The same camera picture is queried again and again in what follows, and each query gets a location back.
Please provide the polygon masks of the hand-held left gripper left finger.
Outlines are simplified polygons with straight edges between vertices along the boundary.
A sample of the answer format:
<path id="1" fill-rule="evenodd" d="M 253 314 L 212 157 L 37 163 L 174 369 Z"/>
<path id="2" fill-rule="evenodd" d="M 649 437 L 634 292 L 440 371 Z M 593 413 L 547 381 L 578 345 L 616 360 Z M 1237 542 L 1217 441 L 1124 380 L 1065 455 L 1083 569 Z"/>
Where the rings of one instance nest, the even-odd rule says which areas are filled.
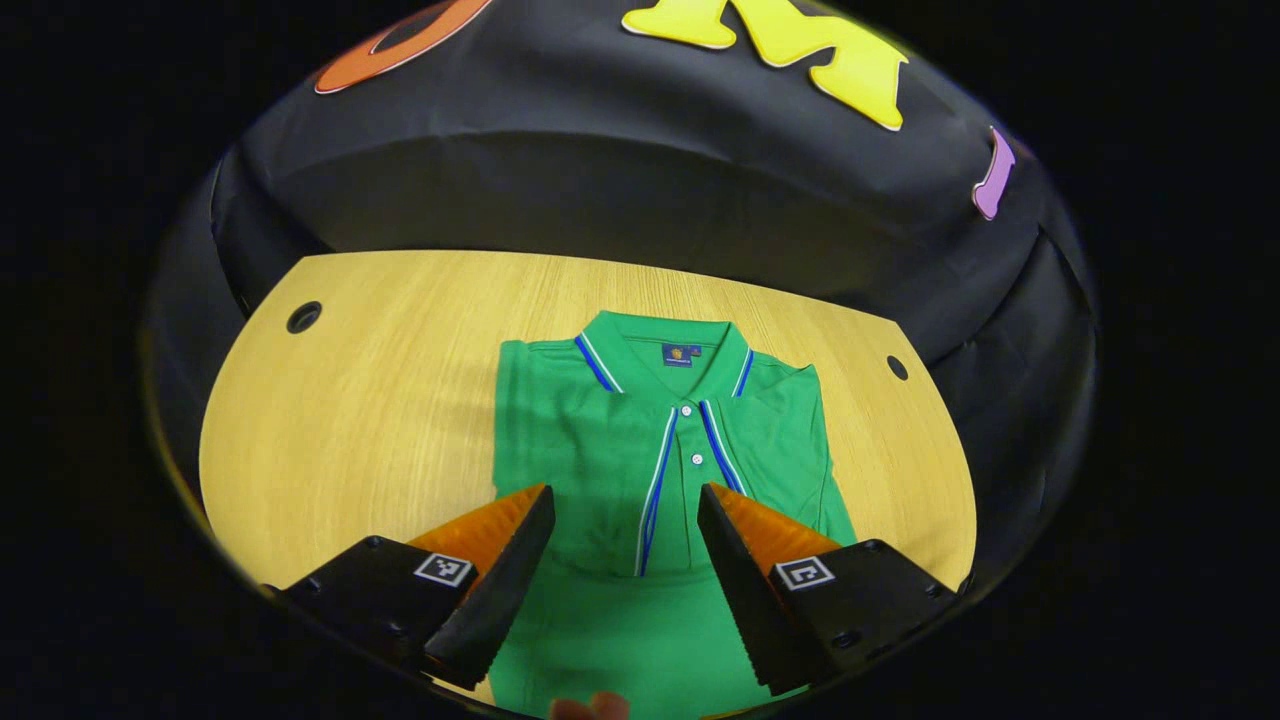
<path id="1" fill-rule="evenodd" d="M 556 520 L 554 489 L 535 484 L 413 539 L 365 536 L 292 583 L 260 589 L 375 667 L 472 691 L 518 616 Z"/>

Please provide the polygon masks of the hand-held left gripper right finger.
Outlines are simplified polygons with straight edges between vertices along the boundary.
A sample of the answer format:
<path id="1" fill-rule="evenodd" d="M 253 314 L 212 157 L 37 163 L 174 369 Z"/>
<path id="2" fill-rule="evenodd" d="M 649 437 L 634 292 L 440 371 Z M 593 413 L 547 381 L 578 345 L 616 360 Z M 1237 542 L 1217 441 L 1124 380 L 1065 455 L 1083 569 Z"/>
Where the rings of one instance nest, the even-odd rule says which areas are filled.
<path id="1" fill-rule="evenodd" d="M 841 544 L 724 486 L 703 486 L 698 527 L 756 680 L 772 694 L 863 674 L 959 602 L 886 541 Z"/>

